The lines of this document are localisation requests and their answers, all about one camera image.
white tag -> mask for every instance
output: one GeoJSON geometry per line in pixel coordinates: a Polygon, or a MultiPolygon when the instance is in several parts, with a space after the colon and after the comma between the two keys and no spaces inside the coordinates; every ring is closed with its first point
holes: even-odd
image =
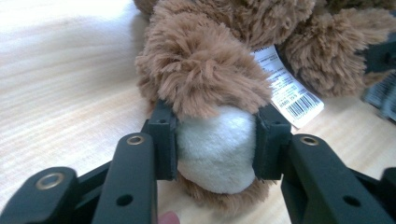
{"type": "Polygon", "coordinates": [[[273,105],[296,128],[303,127],[323,109],[324,104],[298,82],[280,61],[275,46],[257,49],[252,55],[262,70],[272,74],[273,105]]]}

stuffed animal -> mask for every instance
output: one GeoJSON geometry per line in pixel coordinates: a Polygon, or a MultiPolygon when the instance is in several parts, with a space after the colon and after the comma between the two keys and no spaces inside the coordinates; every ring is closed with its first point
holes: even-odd
{"type": "Polygon", "coordinates": [[[178,181],[227,214],[264,200],[271,184],[252,169],[253,115],[272,89],[251,52],[277,45],[306,86],[344,95],[376,78],[364,75],[359,51],[396,30],[394,0],[134,2],[150,15],[138,85],[151,105],[165,100],[179,119],[178,181]]]}

black object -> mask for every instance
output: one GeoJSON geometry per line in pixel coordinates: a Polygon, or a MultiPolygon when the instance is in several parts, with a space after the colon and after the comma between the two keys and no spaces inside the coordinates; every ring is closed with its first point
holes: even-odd
{"type": "MultiPolygon", "coordinates": [[[[156,223],[156,179],[176,178],[176,124],[159,102],[141,133],[121,138],[112,162],[78,180],[62,167],[32,176],[10,199],[0,224],[156,223]]],[[[256,134],[255,174],[264,181],[283,174],[292,223],[395,223],[396,168],[380,181],[349,170],[323,140],[292,135],[271,105],[257,114],[256,134]]]]}

wooden table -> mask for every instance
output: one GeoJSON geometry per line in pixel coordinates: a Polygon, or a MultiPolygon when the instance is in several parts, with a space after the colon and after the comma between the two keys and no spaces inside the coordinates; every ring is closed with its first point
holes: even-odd
{"type": "MultiPolygon", "coordinates": [[[[130,0],[0,1],[0,210],[29,176],[52,166],[83,175],[111,160],[118,140],[139,132],[146,101],[134,58],[148,20],[130,0]]],[[[379,178],[395,166],[396,126],[354,97],[294,133],[325,139],[347,166],[379,178]]],[[[181,223],[289,223],[279,184],[238,217],[195,203],[159,181],[159,212],[181,223]]]]}

barcode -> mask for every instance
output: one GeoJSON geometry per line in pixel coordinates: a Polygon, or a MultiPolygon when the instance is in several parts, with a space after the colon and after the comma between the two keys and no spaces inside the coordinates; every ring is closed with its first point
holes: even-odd
{"type": "Polygon", "coordinates": [[[286,107],[286,110],[295,118],[299,119],[307,114],[309,110],[319,105],[320,101],[313,96],[310,92],[298,99],[296,102],[286,107]]]}

